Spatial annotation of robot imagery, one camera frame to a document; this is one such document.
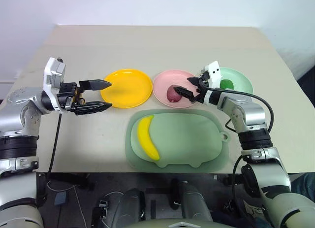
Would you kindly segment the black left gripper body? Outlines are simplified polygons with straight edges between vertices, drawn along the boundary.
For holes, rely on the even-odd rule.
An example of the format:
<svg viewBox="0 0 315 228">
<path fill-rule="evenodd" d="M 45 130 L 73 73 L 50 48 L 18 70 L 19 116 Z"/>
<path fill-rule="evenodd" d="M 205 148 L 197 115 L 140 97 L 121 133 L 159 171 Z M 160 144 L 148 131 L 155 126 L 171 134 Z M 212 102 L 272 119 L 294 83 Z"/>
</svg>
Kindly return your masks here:
<svg viewBox="0 0 315 228">
<path fill-rule="evenodd" d="M 82 94 L 85 90 L 77 86 L 75 82 L 62 83 L 57 93 L 58 103 L 61 110 L 70 111 L 73 113 L 83 113 L 83 105 L 85 100 Z"/>
</svg>

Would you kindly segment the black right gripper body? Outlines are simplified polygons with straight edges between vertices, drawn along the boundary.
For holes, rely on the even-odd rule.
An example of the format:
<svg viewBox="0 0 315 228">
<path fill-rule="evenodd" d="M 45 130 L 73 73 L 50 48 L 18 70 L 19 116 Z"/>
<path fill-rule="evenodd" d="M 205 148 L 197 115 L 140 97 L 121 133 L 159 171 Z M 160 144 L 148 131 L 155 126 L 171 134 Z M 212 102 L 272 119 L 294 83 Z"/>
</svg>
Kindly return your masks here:
<svg viewBox="0 0 315 228">
<path fill-rule="evenodd" d="M 197 87 L 197 95 L 195 96 L 195 101 L 199 103 L 206 104 L 209 102 L 209 74 L 202 74 L 199 77 L 195 78 L 195 86 Z"/>
</svg>

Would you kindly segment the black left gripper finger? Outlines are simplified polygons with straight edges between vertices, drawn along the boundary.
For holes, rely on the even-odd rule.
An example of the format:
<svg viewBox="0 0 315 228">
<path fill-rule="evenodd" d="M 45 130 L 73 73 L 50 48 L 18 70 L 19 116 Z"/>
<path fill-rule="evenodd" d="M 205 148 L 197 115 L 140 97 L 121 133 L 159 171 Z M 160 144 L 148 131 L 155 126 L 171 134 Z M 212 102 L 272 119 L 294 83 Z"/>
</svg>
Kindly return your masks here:
<svg viewBox="0 0 315 228">
<path fill-rule="evenodd" d="M 75 115 L 87 115 L 102 112 L 112 106 L 112 103 L 102 101 L 91 101 L 85 104 L 74 104 L 73 113 Z"/>
<path fill-rule="evenodd" d="M 110 87 L 111 85 L 112 84 L 110 82 L 101 79 L 79 81 L 79 86 L 83 91 L 100 91 Z"/>
</svg>

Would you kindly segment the dark red round item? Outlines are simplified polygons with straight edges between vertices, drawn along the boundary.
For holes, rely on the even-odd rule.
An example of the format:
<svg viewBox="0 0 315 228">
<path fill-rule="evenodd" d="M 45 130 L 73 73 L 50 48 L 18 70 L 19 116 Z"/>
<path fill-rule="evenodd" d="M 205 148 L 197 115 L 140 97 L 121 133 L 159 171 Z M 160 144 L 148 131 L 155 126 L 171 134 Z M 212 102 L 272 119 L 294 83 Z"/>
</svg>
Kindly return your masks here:
<svg viewBox="0 0 315 228">
<path fill-rule="evenodd" d="M 171 85 L 167 90 L 166 97 L 169 102 L 178 102 L 182 98 L 182 96 L 175 91 L 176 87 L 178 87 L 178 85 Z"/>
</svg>

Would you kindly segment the pink plate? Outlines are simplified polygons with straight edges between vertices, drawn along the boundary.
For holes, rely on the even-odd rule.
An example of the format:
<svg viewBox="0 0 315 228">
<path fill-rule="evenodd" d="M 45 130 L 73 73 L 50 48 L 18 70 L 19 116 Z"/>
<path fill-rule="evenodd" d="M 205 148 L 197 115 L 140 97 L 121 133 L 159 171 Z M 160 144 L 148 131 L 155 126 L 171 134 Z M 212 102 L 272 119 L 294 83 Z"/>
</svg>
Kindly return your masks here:
<svg viewBox="0 0 315 228">
<path fill-rule="evenodd" d="M 191 84 L 187 78 L 194 77 L 193 74 L 183 70 L 167 70 L 161 72 L 153 81 L 153 93 L 155 97 L 164 105 L 173 108 L 187 108 L 193 105 L 187 98 L 182 97 L 178 102 L 170 102 L 167 99 L 167 90 L 170 86 L 176 85 L 192 91 L 194 96 L 197 87 Z"/>
</svg>

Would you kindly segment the yellow plate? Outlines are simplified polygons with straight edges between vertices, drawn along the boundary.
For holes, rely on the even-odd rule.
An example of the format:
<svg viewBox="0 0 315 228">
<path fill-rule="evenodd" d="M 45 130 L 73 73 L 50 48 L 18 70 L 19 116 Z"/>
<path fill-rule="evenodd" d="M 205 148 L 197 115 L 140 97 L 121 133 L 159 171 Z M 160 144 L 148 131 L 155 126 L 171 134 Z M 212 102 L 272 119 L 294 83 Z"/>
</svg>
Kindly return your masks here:
<svg viewBox="0 0 315 228">
<path fill-rule="evenodd" d="M 151 79 L 136 69 L 121 69 L 105 79 L 111 86 L 100 91 L 105 102 L 116 108 L 133 108 L 143 104 L 152 93 Z"/>
</svg>

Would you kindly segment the light green plate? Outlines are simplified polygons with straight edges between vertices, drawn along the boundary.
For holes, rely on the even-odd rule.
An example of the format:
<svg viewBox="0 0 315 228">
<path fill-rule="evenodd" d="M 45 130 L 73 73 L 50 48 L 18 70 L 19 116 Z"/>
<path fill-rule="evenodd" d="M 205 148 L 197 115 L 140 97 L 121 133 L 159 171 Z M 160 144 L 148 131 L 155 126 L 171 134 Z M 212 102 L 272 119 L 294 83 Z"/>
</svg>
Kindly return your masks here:
<svg viewBox="0 0 315 228">
<path fill-rule="evenodd" d="M 249 94 L 253 93 L 252 83 L 243 73 L 229 67 L 221 67 L 220 70 L 222 75 L 221 80 L 231 80 L 234 84 L 233 90 Z"/>
</svg>

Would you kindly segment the green animal-shaped tray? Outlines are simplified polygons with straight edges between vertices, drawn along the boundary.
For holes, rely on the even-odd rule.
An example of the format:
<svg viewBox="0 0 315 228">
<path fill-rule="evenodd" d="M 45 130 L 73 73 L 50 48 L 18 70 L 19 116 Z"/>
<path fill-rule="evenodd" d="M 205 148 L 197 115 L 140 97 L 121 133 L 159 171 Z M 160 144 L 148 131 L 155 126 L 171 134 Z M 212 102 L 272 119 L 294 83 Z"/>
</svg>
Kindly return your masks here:
<svg viewBox="0 0 315 228">
<path fill-rule="evenodd" d="M 152 116 L 149 136 L 160 159 L 150 159 L 137 139 L 141 119 Z M 138 172 L 212 173 L 229 161 L 231 136 L 215 115 L 205 110 L 143 110 L 135 113 L 126 130 L 125 152 Z"/>
</svg>

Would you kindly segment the yellow toy banana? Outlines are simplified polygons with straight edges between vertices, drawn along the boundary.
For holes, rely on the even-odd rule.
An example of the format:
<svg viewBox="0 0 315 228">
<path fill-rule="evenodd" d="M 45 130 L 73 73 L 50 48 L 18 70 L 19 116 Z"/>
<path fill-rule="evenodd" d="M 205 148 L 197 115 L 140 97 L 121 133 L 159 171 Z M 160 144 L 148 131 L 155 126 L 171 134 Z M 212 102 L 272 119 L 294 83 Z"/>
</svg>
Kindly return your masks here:
<svg viewBox="0 0 315 228">
<path fill-rule="evenodd" d="M 150 124 L 153 118 L 153 115 L 149 115 L 140 119 L 137 126 L 137 138 L 144 153 L 151 160 L 159 161 L 160 155 L 150 138 Z"/>
</svg>

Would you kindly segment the small blue-grey floor box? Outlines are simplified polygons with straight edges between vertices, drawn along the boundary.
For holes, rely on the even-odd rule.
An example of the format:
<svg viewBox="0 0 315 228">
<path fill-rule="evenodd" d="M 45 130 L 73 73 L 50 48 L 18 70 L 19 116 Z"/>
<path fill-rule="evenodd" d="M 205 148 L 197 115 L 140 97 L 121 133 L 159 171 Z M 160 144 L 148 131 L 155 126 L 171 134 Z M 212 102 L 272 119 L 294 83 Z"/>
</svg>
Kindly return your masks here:
<svg viewBox="0 0 315 228">
<path fill-rule="evenodd" d="M 67 203 L 67 192 L 57 192 L 54 200 L 55 206 L 63 206 Z"/>
</svg>

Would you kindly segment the grey left robot leg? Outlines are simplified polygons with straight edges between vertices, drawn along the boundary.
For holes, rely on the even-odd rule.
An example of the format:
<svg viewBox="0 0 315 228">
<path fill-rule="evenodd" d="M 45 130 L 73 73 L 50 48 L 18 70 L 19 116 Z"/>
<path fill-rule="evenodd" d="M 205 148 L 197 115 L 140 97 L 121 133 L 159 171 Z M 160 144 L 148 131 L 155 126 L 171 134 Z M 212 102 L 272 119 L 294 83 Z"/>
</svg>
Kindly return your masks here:
<svg viewBox="0 0 315 228">
<path fill-rule="evenodd" d="M 146 219 L 145 195 L 133 188 L 121 197 L 115 211 L 112 228 L 125 228 Z"/>
</svg>

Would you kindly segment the grey robot leg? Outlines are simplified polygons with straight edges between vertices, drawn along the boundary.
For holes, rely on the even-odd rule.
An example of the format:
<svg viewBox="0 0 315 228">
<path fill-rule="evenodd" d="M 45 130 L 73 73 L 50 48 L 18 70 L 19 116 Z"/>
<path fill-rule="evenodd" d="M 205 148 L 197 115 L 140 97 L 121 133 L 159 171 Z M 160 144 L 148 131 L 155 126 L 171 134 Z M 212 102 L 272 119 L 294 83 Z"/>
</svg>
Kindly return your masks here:
<svg viewBox="0 0 315 228">
<path fill-rule="evenodd" d="M 145 195 L 133 188 L 121 197 L 115 211 L 112 228 L 125 228 L 146 219 Z"/>
<path fill-rule="evenodd" d="M 181 207 L 182 217 L 185 219 L 213 221 L 203 195 L 187 181 L 172 181 L 171 201 L 174 206 Z"/>
</svg>

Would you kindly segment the grey right robot leg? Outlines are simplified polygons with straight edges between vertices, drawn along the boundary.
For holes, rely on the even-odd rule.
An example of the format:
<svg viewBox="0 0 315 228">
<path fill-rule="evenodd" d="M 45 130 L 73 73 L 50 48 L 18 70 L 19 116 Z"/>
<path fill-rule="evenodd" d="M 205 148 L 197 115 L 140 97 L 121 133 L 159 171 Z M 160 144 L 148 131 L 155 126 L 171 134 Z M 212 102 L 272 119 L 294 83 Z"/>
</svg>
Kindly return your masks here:
<svg viewBox="0 0 315 228">
<path fill-rule="evenodd" d="M 203 195 L 187 181 L 172 181 L 171 201 L 174 206 L 181 207 L 182 217 L 185 219 L 213 221 Z"/>
</svg>

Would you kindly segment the grey robot torso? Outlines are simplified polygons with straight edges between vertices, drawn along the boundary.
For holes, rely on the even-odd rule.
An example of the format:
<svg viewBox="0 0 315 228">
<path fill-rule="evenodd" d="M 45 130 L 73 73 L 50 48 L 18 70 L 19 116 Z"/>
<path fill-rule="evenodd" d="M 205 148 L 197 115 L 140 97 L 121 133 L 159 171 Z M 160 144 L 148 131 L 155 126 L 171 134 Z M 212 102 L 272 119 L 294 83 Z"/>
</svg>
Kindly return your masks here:
<svg viewBox="0 0 315 228">
<path fill-rule="evenodd" d="M 234 228 L 213 221 L 196 219 L 154 219 L 140 221 L 124 228 Z"/>
</svg>

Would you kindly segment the person's blue jeans leg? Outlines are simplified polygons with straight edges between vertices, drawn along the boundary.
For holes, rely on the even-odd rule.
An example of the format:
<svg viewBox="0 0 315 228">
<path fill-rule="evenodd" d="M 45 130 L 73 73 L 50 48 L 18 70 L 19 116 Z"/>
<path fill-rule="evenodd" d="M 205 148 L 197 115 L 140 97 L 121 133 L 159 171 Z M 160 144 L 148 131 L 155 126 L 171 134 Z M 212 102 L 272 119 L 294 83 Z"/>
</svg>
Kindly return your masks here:
<svg viewBox="0 0 315 228">
<path fill-rule="evenodd" d="M 303 195 L 315 203 L 315 172 L 301 175 L 291 183 L 291 191 Z"/>
</svg>

